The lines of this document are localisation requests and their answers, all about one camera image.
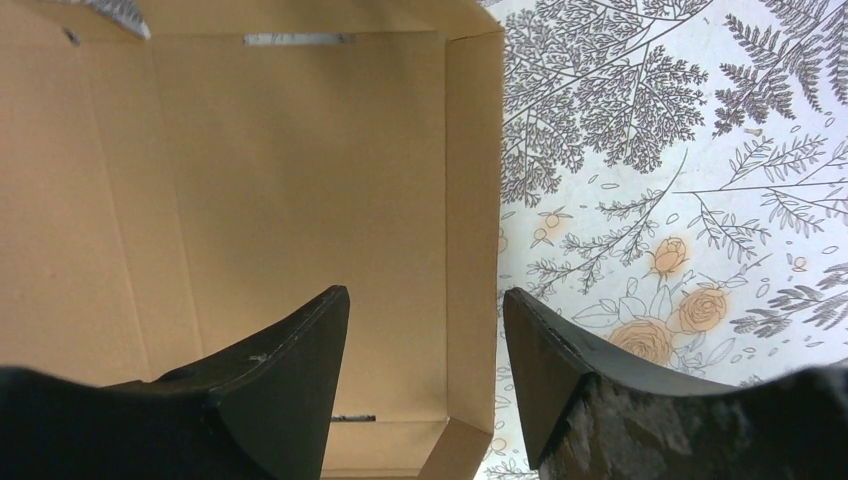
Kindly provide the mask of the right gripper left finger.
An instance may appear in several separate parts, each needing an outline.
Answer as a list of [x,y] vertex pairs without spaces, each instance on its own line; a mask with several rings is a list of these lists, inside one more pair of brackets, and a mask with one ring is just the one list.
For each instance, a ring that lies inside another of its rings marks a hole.
[[333,285],[286,318],[151,382],[107,387],[136,407],[141,479],[317,479],[348,330]]

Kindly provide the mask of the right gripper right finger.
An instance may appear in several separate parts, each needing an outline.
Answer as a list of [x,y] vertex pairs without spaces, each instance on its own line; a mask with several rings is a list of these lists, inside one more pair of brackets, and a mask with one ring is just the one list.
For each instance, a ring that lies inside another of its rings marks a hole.
[[644,360],[575,325],[521,288],[502,301],[506,344],[529,466],[537,470],[567,430],[567,417],[589,381],[649,395],[722,394],[729,385]]

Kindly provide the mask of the brown cardboard paper box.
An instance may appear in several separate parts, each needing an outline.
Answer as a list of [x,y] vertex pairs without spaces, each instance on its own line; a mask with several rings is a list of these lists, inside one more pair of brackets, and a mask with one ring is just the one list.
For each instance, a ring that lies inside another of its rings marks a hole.
[[141,479],[151,382],[350,297],[317,479],[493,436],[504,31],[474,1],[1,5],[1,475]]

